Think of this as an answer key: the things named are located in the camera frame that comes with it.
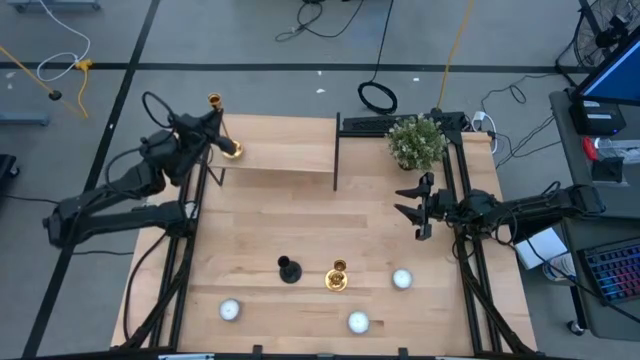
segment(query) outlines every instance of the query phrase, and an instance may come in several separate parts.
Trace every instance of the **white cable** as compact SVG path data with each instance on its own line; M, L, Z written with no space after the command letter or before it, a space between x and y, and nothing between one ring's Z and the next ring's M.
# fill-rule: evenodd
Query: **white cable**
M489 121L491 122L491 127L493 128L493 133L497 134L498 130L496 129L496 123L493 122L493 119L491 118L491 116L489 116L489 114L483 111L476 111L475 115L473 115L473 120L471 120L471 128L473 129L473 131L478 132L478 129L476 129L476 126L474 125L475 122L480 121L480 128L482 128L482 121L484 121L485 118L489 119ZM495 154L496 150L498 150L498 139L493 139L493 149L491 149L491 153Z
M42 5L42 7L44 8L44 11L47 12L47 14L53 19L53 21L57 22L58 24L60 24L60 26L64 27L65 29L71 31L72 33L83 37L85 40L87 40L87 49L84 51L84 53L82 54L82 56L78 57L78 55L72 53L72 52L62 52L59 54L55 54L53 56L51 56L50 58L45 59L44 61L42 61L40 63L40 65L38 65L38 68L36 69L36 75L38 76L38 79L45 81L45 82L50 82L50 81L54 81L54 80L58 80L61 77L63 77L64 75L66 75L69 71L71 71L71 69L73 69L74 65L79 63L80 61L82 61L87 54L89 53L89 48L91 48L91 40L85 36L84 34L70 28L69 26L65 25L64 23L62 23L60 20L58 20L55 16L53 16L53 14L51 13L51 11L49 10L49 8L47 8L47 6L44 4L44 2L42 0L38 0L40 1L40 5ZM69 68L67 68L67 70L63 71L62 73L60 73L58 76L55 76L51 79L44 79L41 75L40 75L40 70L42 69L42 67L48 63L49 61L58 58L60 56L72 56L73 57L73 63L69 66Z

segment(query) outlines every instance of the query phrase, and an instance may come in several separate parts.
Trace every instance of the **black desk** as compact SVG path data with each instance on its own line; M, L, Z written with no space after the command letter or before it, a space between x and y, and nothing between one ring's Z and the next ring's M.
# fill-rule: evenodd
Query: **black desk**
M558 91L549 95L551 108L569 171L574 184L592 184L589 161L586 158L581 140L569 115L571 105L567 93ZM627 127L616 135L615 139L640 139L640 108L621 107ZM592 289L585 276L584 269L576 252L585 248L611 242L640 237L640 165L627 166L624 169L629 187L611 187L596 185L600 196L607 206L606 218L601 220L562 221L562 237L573 255L576 275L580 283ZM625 318L617 312L600 304L590 294L573 288L574 303L578 313L578 322L601 338L640 341L640 324ZM640 301L631 301L619 305L622 309L640 317Z
M551 93L549 99L573 183L591 185L591 167L582 150L582 137L576 133L569 115L571 105L569 96L563 91L557 91ZM612 139L640 139L640 107L621 106L620 111L627 121L627 127ZM602 201L607 206L607 211L603 215L640 219L640 206L637 205L640 201L640 164L625 165L623 169L630 186L596 185Z

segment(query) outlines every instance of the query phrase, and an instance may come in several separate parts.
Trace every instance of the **concrete floor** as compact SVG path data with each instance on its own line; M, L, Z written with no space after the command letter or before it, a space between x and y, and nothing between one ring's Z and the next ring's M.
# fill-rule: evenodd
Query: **concrete floor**
M59 18L92 39L95 62L127 63L151 0L103 1L98 13L59 13ZM300 1L162 0L142 53L146 63L373 63L382 34L387 0L368 0L342 36L319 39L303 34L279 44L273 37L295 24ZM329 0L317 22L318 31L334 32L357 5ZM385 64L446 62L466 0L397 1L382 56ZM454 59L463 65L550 66L570 40L577 21L576 0L482 0L477 2ZM46 15L17 14L0 5L0 45L23 61L41 61L60 51L81 52L82 39L66 32ZM491 89L502 88L523 74L457 72L449 76L442 108L468 115L480 108ZM0 69L0 109L46 111L49 127L4 126L0 153L18 156L22 174L9 189L22 196L61 199L82 191L98 142L120 88L123 70L91 71L84 96L91 117L80 120L27 76ZM139 137L155 130L145 115L140 95L157 92L175 111L207 111L206 94L220 92L231 113L271 115L371 115L360 103L357 85L371 76L356 71L147 71L135 73L107 159L131 148ZM383 72L377 80L399 98L398 113L429 111L437 101L439 72ZM73 102L82 81L73 72L54 87ZM521 86L528 102L520 105L507 93L486 103L498 131L514 140L524 137L550 115L548 93L562 89L560 76L526 80ZM528 148L557 141L555 126L535 137ZM506 151L495 155L496 161ZM118 173L135 159L129 158ZM524 159L514 159L498 171L505 198L538 193L553 180L570 184L560 146ZM40 219L47 204L5 199L0 207L0 358L18 357L33 325L42 296L58 258L47 243ZM95 237L79 249L131 250L135 232ZM75 257L69 267L39 355L107 349L122 298L130 259L104 255ZM564 328L574 318L568 288L550 284L538 271L522 272L538 347L549 355L572 358L635 358L640 344L575 337Z

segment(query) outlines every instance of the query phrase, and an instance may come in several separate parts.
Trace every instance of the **computer monitor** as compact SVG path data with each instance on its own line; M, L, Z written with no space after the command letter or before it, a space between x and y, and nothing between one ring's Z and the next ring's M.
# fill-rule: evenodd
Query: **computer monitor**
M574 100L640 105L640 26L573 94Z

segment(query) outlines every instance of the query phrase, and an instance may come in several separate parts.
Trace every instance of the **black candlestick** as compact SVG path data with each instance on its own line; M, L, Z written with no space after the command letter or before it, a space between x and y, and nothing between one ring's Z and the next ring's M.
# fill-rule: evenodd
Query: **black candlestick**
M287 284L293 284L302 277L302 268L300 267L300 264L289 260L289 257L287 256L280 256L278 259L278 266L280 266L280 279Z

